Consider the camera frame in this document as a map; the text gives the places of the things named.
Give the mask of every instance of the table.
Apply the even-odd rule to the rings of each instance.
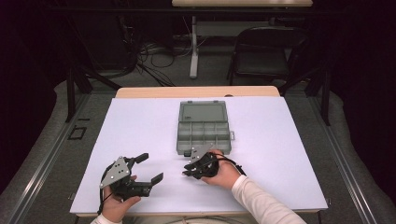
[[[230,191],[181,175],[189,159],[176,151],[178,110],[180,102],[188,100],[226,102],[236,136],[230,159],[281,202],[300,212],[327,208],[286,102],[275,87],[159,87],[118,91],[70,212],[95,216],[105,168],[118,156],[148,152],[149,159],[136,164],[132,172],[143,182],[162,172],[164,178],[128,215],[246,214]]]
[[[312,0],[173,0],[174,7],[311,7]],[[190,78],[197,78],[198,70],[198,35],[237,36],[242,31],[255,27],[267,26],[266,21],[202,21],[192,16],[191,38],[192,55]]]

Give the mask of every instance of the gray storage box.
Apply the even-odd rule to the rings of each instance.
[[[224,101],[180,103],[177,128],[177,154],[189,157],[193,147],[213,144],[228,155],[231,151],[230,127]]]

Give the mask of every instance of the white tabletop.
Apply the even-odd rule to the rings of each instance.
[[[311,7],[312,0],[173,0],[174,7]]]
[[[70,212],[94,215],[104,170],[119,156],[149,158],[135,164],[137,181],[163,181],[129,214],[221,215],[246,213],[230,191],[208,186],[181,174],[188,158],[177,155],[177,123],[181,101],[226,102],[231,131],[229,158],[247,176],[294,211],[326,209],[327,204],[283,97],[113,99]]]

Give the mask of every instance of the person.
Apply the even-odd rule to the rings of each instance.
[[[218,158],[222,152],[212,149]],[[302,218],[278,201],[253,180],[241,175],[229,161],[219,161],[219,171],[213,177],[202,177],[204,182],[213,186],[220,186],[232,191],[235,199],[241,203],[260,224],[305,223]],[[92,224],[120,224],[128,209],[140,201],[140,197],[132,197],[126,201],[111,195],[110,187],[104,188],[105,200],[103,212]]]

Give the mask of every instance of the hand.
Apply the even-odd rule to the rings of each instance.
[[[222,152],[218,149],[209,150],[209,152],[218,154],[218,159],[222,158]],[[221,186],[225,189],[232,189],[233,184],[241,174],[229,161],[219,161],[218,174],[213,177],[203,176],[201,179],[209,185]]]
[[[104,201],[102,214],[107,220],[112,222],[121,222],[128,209],[140,201],[140,197],[134,196],[123,202],[122,198],[111,194],[110,186],[104,187],[103,192],[104,198],[108,198]]]

